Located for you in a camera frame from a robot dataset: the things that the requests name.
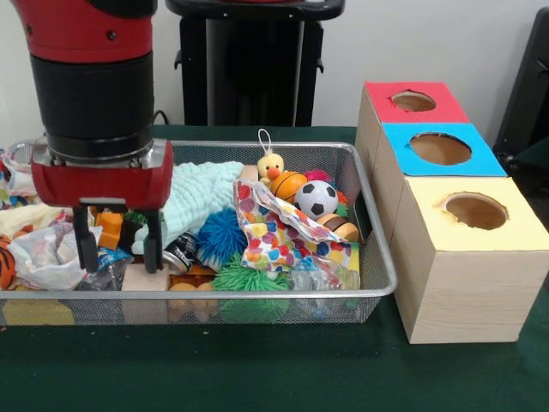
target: small basketball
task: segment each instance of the small basketball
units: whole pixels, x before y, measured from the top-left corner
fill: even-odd
[[[271,185],[273,194],[289,203],[293,203],[299,188],[307,183],[307,178],[297,172],[284,172]]]

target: rubber duck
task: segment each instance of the rubber duck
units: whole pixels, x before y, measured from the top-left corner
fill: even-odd
[[[261,134],[265,133],[268,138],[268,146],[265,147],[261,139]],[[257,132],[257,138],[261,144],[265,155],[257,162],[257,171],[259,172],[259,181],[266,185],[269,189],[273,181],[284,173],[284,159],[279,154],[273,153],[271,149],[271,136],[265,129],[260,129]]]
[[[257,162],[257,171],[260,181],[270,189],[273,181],[284,173],[284,160],[279,154],[267,151]]]

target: green spiky ball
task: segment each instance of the green spiky ball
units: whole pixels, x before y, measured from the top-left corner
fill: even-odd
[[[288,290],[288,280],[278,275],[269,279],[265,272],[245,268],[240,264],[241,255],[235,253],[231,261],[221,268],[212,282],[218,291],[269,291]],[[286,299],[220,300],[220,315],[232,324],[265,324],[279,321],[290,305]]]
[[[341,217],[349,217],[349,208],[346,203],[339,202],[335,214]]]

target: cable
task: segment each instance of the cable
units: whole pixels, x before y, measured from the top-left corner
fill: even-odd
[[[156,121],[156,118],[159,116],[162,116],[162,119],[164,120],[164,124],[170,124],[170,120],[168,120],[168,117],[166,116],[163,110],[157,110],[156,112],[154,112],[153,124]]]

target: colorful dotted bag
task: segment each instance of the colorful dotted bag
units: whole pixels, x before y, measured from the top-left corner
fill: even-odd
[[[269,272],[289,271],[311,255],[348,268],[351,245],[309,219],[261,183],[237,180],[234,203],[248,247],[242,265]]]

